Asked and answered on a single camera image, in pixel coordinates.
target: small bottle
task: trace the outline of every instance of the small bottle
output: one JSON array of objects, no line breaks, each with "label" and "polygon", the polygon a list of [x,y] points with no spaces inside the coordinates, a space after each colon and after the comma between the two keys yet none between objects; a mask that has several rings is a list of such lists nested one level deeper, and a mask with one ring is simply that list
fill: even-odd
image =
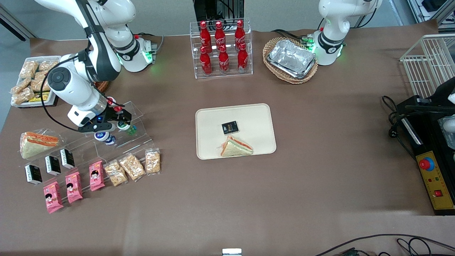
[{"label": "small bottle", "polygon": [[237,21],[237,30],[235,30],[235,50],[240,50],[240,45],[245,43],[245,31],[243,30],[243,20]]},{"label": "small bottle", "polygon": [[95,134],[95,139],[97,141],[104,142],[106,145],[114,145],[115,144],[115,136],[112,135],[110,132],[102,132],[102,133],[96,133]]},{"label": "small bottle", "polygon": [[126,122],[124,121],[119,121],[117,123],[117,127],[121,130],[121,131],[125,131],[128,135],[134,135],[137,131],[137,128],[135,125],[130,125],[130,124],[127,124]]},{"label": "small bottle", "polygon": [[202,46],[206,48],[207,53],[212,52],[212,38],[210,33],[207,30],[207,22],[205,20],[201,21],[201,43]]},{"label": "small bottle", "polygon": [[248,53],[246,51],[247,45],[245,43],[239,46],[240,51],[238,52],[238,71],[245,73],[248,68]]},{"label": "small bottle", "polygon": [[226,75],[229,73],[229,55],[226,53],[226,46],[222,45],[220,46],[220,56],[219,62],[220,62],[220,71],[223,75]]},{"label": "small bottle", "polygon": [[221,21],[217,21],[215,27],[217,29],[215,31],[215,40],[217,43],[217,49],[220,51],[220,46],[226,46],[226,35],[224,34],[223,23]]},{"label": "small bottle", "polygon": [[204,72],[205,76],[210,76],[212,74],[212,64],[210,62],[210,57],[207,54],[207,50],[204,46],[201,46],[201,66],[202,71]]}]

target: clear acrylic display stand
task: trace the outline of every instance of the clear acrylic display stand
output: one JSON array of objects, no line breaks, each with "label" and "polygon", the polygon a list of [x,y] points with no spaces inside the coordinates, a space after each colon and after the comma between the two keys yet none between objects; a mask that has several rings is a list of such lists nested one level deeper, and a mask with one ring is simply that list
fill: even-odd
[{"label": "clear acrylic display stand", "polygon": [[[39,193],[43,194],[43,202],[44,193],[42,189],[45,186],[57,181],[60,187],[62,201],[64,204],[67,204],[68,200],[66,196],[65,176],[77,171],[81,177],[82,193],[84,194],[84,192],[90,191],[90,175],[88,169],[91,164],[98,161],[102,161],[103,164],[106,164],[114,159],[121,159],[127,153],[131,153],[135,155],[144,165],[145,150],[154,148],[155,145],[153,144],[150,136],[148,136],[141,120],[141,117],[143,116],[142,112],[137,109],[132,102],[127,102],[124,105],[124,109],[131,113],[131,124],[137,128],[134,135],[128,135],[126,132],[116,129],[111,132],[111,134],[116,137],[116,142],[114,145],[108,146],[104,142],[97,141],[93,134],[81,134],[73,131],[65,131],[61,134],[61,137],[65,140],[63,143],[64,145],[59,145],[56,148],[27,159],[28,162],[21,166],[23,171],[25,171],[25,166],[29,164],[40,168],[43,183],[36,185],[36,187],[40,188]],[[73,153],[76,166],[72,169],[67,169],[61,165],[60,150],[63,148]],[[46,172],[45,157],[48,155],[56,157],[59,160],[61,174],[58,176],[53,176]],[[110,179],[106,176],[106,174],[104,181],[106,185],[110,184]]]},{"label": "clear acrylic display stand", "polygon": [[238,52],[235,50],[235,30],[237,29],[237,21],[239,19],[227,19],[222,20],[224,22],[224,33],[226,34],[226,53],[229,55],[229,69],[230,72],[226,75],[223,75],[220,71],[219,66],[219,52],[215,44],[215,20],[207,21],[207,29],[212,37],[212,52],[208,55],[210,56],[210,61],[212,63],[212,74],[210,76],[205,76],[202,71],[201,61],[199,57],[201,56],[201,38],[200,38],[200,29],[199,22],[190,23],[190,39],[191,39],[191,52],[193,56],[194,64],[194,76],[196,79],[199,78],[209,78],[209,77],[230,77],[230,76],[242,76],[242,75],[252,75],[253,74],[253,36],[251,34],[250,20],[248,18],[243,19],[243,29],[245,30],[245,43],[247,45],[246,51],[248,53],[248,67],[245,73],[240,73],[237,68],[238,64]]}]

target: coca-cola bottle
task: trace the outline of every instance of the coca-cola bottle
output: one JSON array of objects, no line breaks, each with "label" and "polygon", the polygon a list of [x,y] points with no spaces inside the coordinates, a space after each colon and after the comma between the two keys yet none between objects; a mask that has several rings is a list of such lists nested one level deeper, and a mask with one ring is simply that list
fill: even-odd
[{"label": "coca-cola bottle", "polygon": [[238,52],[238,71],[245,73],[248,68],[248,53],[246,51],[247,45],[245,43],[239,46],[240,51]]},{"label": "coca-cola bottle", "polygon": [[226,45],[221,45],[220,46],[220,56],[219,62],[220,62],[220,70],[223,75],[226,75],[229,73],[229,55],[226,53]]},{"label": "coca-cola bottle", "polygon": [[207,30],[207,22],[206,21],[201,21],[201,43],[202,46],[205,47],[205,50],[207,53],[212,52],[212,38],[210,37],[210,33]]},{"label": "coca-cola bottle", "polygon": [[245,43],[245,31],[243,30],[243,20],[237,21],[237,30],[235,30],[235,50],[239,51],[240,45]]},{"label": "coca-cola bottle", "polygon": [[210,76],[212,74],[212,64],[205,46],[201,46],[201,57],[199,59],[201,60],[202,72],[205,76]]},{"label": "coca-cola bottle", "polygon": [[217,49],[220,51],[220,46],[226,46],[226,35],[224,34],[223,23],[221,21],[217,21],[215,27],[217,29],[215,31],[215,40],[217,43]]}]

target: brown paper tablecloth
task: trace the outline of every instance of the brown paper tablecloth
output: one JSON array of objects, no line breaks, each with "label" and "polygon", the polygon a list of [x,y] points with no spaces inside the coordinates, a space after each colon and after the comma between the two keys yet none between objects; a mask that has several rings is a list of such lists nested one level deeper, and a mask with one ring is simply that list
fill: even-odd
[{"label": "brown paper tablecloth", "polygon": [[[432,216],[415,162],[387,135],[389,110],[381,103],[382,95],[411,96],[399,57],[434,33],[435,22],[352,29],[342,56],[303,85],[278,80],[262,63],[262,47],[278,34],[254,32],[252,76],[203,80],[194,78],[188,36],[166,37],[156,65],[123,70],[107,90],[145,113],[162,149],[162,174],[104,188],[51,215],[42,189],[17,167],[17,150],[22,132],[60,128],[42,109],[12,108],[0,135],[1,254],[199,256],[239,247],[246,256],[315,255],[376,233],[453,244],[455,218]],[[85,46],[31,41],[34,56]],[[276,152],[199,160],[196,111],[252,103],[271,108]],[[70,124],[69,108],[60,101],[50,112]],[[399,252],[393,238],[353,246]]]}]

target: pink snack package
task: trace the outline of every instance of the pink snack package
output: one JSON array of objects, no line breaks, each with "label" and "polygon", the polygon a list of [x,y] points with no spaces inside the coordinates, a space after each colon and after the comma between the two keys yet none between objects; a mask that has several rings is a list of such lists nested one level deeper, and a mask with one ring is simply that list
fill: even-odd
[{"label": "pink snack package", "polygon": [[58,186],[57,182],[51,183],[50,185],[44,187],[46,207],[49,213],[53,213],[63,207],[59,189],[60,187]]},{"label": "pink snack package", "polygon": [[95,191],[104,187],[103,161],[96,162],[89,167],[90,190]]},{"label": "pink snack package", "polygon": [[76,200],[82,199],[81,177],[79,176],[79,172],[75,172],[66,176],[65,180],[68,202],[71,204]]}]

